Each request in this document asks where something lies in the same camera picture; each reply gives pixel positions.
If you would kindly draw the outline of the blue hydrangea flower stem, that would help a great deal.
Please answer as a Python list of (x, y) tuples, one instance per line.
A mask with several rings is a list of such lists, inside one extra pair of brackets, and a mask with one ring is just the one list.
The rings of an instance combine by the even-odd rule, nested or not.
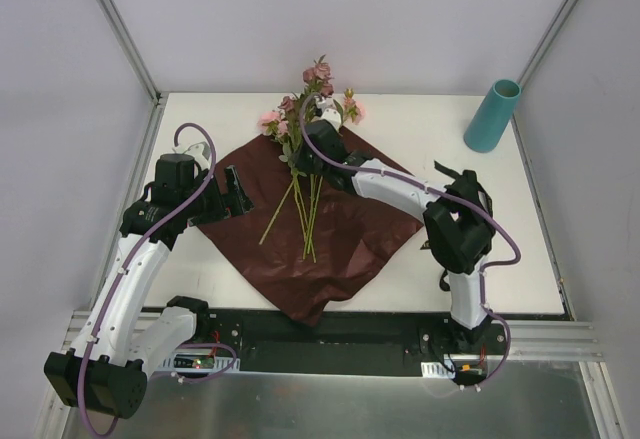
[(307, 226), (305, 231), (305, 242), (303, 246), (303, 258), (306, 259), (308, 256), (310, 256), (313, 262), (316, 262), (313, 234), (314, 234), (318, 204), (321, 196), (322, 183), (323, 183), (323, 178), (321, 176), (319, 175), (311, 176), (310, 205), (309, 205), (309, 214), (307, 217)]

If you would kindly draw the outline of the red flower bouquet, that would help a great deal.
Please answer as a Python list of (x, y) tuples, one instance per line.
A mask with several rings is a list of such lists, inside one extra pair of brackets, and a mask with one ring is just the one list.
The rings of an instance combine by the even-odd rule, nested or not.
[(300, 215), (281, 148), (258, 136), (219, 159), (234, 166), (253, 202), (246, 215), (201, 226), (239, 274), (291, 320), (314, 326), (332, 301), (353, 298), (422, 230), (410, 215), (379, 201), (321, 186), (312, 256), (303, 254)]

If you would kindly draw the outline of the pink bud flower stem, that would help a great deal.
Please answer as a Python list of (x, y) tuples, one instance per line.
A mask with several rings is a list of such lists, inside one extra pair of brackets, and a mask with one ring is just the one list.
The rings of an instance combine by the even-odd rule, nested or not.
[(341, 99), (332, 99), (332, 105), (340, 117), (340, 125), (347, 123), (359, 125), (366, 116), (364, 106), (355, 99), (355, 92), (352, 88), (344, 90)]

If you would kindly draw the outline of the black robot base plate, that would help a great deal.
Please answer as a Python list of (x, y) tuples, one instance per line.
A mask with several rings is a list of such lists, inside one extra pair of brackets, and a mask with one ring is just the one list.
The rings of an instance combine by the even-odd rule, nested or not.
[(506, 352), (499, 322), (464, 333), (445, 313), (325, 312), (315, 326), (281, 312), (210, 309), (198, 342), (219, 339), (238, 372), (417, 377), (456, 358), (486, 363)]

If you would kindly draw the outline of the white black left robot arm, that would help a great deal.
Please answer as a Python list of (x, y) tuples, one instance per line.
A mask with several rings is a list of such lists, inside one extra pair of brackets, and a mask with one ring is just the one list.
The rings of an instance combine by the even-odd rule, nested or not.
[(124, 212), (117, 252), (94, 308), (65, 353), (52, 352), (44, 374), (61, 402), (118, 419), (140, 407), (152, 374), (181, 344), (199, 348), (212, 336), (206, 301), (169, 300), (160, 317), (134, 332), (150, 287), (188, 227), (244, 215), (253, 203), (235, 166), (219, 188), (191, 154), (162, 155), (143, 196)]

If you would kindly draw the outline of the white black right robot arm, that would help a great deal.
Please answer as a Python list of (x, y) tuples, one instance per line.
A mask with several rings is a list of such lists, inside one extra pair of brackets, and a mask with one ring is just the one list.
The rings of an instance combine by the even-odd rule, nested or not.
[(450, 177), (448, 185), (433, 185), (392, 168), (379, 159), (348, 152), (337, 130), (327, 120), (301, 128), (303, 143), (294, 155), (305, 173), (328, 180), (337, 190), (379, 201), (421, 221), (428, 248), (445, 270), (451, 293), (452, 346), (473, 353), (486, 340), (481, 325), (480, 267), (491, 251), (495, 227), (491, 198), (472, 170), (457, 172), (436, 162), (434, 168)]

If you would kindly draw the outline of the pink rose flower stem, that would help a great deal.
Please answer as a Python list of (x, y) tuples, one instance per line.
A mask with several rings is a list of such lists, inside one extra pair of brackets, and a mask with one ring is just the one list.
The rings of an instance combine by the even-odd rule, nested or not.
[(275, 207), (275, 210), (259, 239), (259, 244), (262, 245), (265, 242), (286, 201), (292, 197), (300, 220), (304, 246), (310, 199), (308, 202), (305, 202), (302, 190), (301, 179), (305, 177), (305, 174), (299, 172), (293, 166), (292, 162), (294, 148), (295, 146), (299, 146), (299, 139), (291, 131), (290, 121), (286, 117), (286, 114), (281, 110), (271, 110), (263, 114), (259, 119), (259, 127), (265, 136), (269, 137), (273, 142), (281, 147), (282, 152), (279, 154), (278, 160), (289, 168), (291, 176), (289, 184), (286, 186), (278, 205)]

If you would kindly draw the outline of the mauve rose flower stem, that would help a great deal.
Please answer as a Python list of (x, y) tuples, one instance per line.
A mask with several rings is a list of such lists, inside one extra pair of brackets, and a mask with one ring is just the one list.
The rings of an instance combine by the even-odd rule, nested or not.
[(330, 65), (325, 61), (325, 56), (321, 56), (314, 61), (314, 64), (306, 68), (302, 73), (304, 89), (300, 94), (285, 95), (280, 104), (272, 110), (281, 110), (290, 121), (291, 131), (299, 139), (299, 146), (295, 146), (293, 154), (302, 144), (302, 134), (299, 122), (299, 114), (304, 113), (304, 121), (309, 123), (312, 118), (312, 106), (303, 108), (303, 102), (309, 95), (319, 94), (322, 97), (331, 96), (334, 92), (331, 83), (332, 71)]

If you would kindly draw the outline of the black ribbon gold lettering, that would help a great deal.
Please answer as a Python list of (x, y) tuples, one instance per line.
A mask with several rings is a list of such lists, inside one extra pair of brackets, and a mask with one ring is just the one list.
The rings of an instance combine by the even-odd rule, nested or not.
[[(453, 179), (445, 187), (449, 195), (464, 199), (493, 216), (491, 197), (478, 182), (473, 170), (461, 173), (434, 162), (435, 169)], [(479, 259), (492, 249), (496, 230), (479, 214), (455, 201), (439, 197), (427, 205), (423, 213), (427, 241), (422, 249), (429, 249), (436, 262), (443, 268), (439, 287), (450, 291), (446, 276), (454, 273), (470, 273)]]

